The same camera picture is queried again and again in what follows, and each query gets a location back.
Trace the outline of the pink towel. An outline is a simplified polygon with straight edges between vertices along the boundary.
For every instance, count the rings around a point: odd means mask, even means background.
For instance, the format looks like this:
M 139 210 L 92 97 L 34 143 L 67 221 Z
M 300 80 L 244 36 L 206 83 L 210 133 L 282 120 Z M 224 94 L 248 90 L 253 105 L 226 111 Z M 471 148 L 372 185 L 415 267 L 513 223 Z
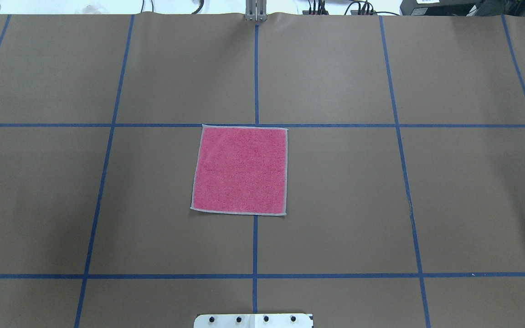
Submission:
M 202 125 L 191 209 L 229 215 L 286 215 L 288 130 Z

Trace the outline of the black box with label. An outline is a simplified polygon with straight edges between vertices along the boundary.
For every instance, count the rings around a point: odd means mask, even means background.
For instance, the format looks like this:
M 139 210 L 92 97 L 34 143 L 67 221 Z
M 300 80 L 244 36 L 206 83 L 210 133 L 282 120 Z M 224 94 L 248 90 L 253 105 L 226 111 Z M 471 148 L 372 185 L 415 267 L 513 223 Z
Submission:
M 403 0 L 404 16 L 467 16 L 478 0 Z

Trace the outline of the aluminium frame post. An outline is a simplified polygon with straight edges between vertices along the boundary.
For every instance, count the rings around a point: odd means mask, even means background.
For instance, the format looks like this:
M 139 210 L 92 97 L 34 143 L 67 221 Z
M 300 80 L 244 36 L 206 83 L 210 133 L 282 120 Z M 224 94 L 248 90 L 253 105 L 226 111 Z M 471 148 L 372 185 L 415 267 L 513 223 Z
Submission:
M 246 0 L 245 1 L 245 19 L 246 21 L 266 21 L 267 0 Z

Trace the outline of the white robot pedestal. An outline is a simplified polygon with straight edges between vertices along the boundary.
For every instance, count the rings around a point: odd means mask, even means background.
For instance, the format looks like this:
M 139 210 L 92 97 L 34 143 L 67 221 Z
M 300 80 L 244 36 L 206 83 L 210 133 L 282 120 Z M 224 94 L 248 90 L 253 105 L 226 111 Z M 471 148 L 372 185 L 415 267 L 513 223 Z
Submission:
M 194 328 L 314 328 L 312 314 L 244 313 L 198 315 Z

